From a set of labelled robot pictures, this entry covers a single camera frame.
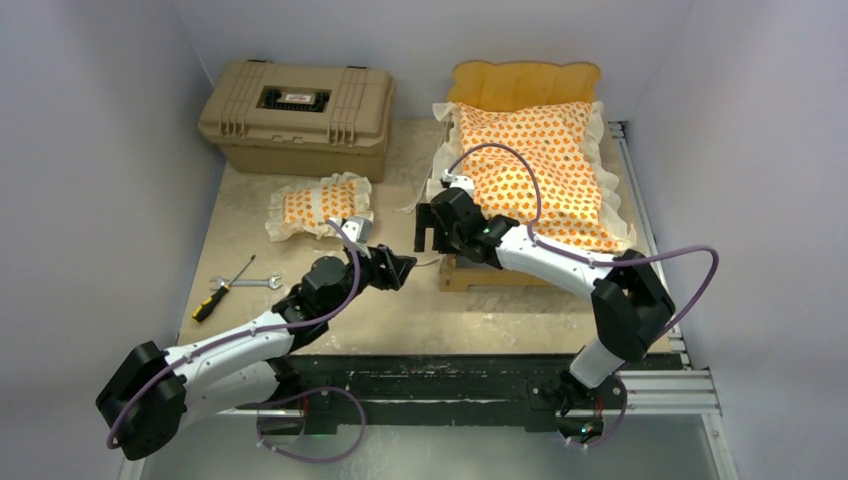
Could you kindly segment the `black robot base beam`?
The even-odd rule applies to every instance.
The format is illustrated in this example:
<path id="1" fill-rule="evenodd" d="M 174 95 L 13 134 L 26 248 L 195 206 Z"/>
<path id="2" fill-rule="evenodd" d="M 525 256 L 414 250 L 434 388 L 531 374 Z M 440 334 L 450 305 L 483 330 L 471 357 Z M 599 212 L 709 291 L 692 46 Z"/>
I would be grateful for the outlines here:
<path id="1" fill-rule="evenodd" d="M 620 381 L 593 390 L 569 354 L 292 355 L 273 360 L 272 393 L 240 409 L 306 411 L 309 434 L 370 426 L 521 427 L 579 436 L 625 405 Z"/>

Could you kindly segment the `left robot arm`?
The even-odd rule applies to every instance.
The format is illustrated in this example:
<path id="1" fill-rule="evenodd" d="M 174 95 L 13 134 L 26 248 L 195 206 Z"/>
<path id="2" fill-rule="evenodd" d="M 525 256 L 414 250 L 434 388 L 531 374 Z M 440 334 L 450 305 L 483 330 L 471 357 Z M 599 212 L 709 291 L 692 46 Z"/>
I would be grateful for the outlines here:
<path id="1" fill-rule="evenodd" d="M 282 300 L 236 328 L 184 346 L 135 346 L 95 400 L 109 427 L 107 447 L 138 460 L 222 410 L 289 407 L 298 382 L 275 361 L 320 337 L 365 289 L 399 290 L 417 262 L 386 245 L 353 249 L 344 259 L 324 256 Z"/>

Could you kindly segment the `wooden pet bed frame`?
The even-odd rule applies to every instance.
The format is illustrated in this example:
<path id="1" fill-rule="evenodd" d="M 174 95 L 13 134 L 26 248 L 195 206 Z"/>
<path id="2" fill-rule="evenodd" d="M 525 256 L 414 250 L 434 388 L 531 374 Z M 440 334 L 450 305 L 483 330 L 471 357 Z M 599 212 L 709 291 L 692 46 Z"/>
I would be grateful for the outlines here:
<path id="1" fill-rule="evenodd" d="M 598 101 L 595 85 L 601 69 L 589 62 L 556 65 L 542 62 L 468 61 L 455 67 L 447 102 L 493 112 L 531 106 Z"/>

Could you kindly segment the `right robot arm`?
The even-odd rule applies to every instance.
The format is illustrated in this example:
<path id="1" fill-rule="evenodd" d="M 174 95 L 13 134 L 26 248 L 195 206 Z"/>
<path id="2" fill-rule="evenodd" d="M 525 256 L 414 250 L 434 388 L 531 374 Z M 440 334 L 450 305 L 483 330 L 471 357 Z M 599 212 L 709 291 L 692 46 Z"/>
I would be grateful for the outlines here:
<path id="1" fill-rule="evenodd" d="M 595 337 L 571 361 L 561 381 L 564 399 L 584 407 L 601 384 L 626 363 L 640 361 L 676 306 L 647 259 L 635 250 L 620 256 L 591 253 L 547 237 L 503 215 L 484 217 L 471 196 L 448 188 L 415 211 L 414 249 L 462 256 L 502 271 L 531 275 L 586 299 Z"/>

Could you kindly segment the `orange patterned white blanket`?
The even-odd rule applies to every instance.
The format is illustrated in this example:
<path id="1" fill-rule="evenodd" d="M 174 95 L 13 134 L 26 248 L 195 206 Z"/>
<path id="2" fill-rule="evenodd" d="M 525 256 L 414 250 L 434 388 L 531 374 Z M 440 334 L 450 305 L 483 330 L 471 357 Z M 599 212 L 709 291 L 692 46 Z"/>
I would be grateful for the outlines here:
<path id="1" fill-rule="evenodd" d="M 417 199 L 440 190 L 446 169 L 468 178 L 485 217 L 532 224 L 539 235 L 582 250 L 623 252 L 636 227 L 620 212 L 619 178 L 603 165 L 604 105 L 576 101 L 493 112 L 436 103 L 447 125 Z"/>

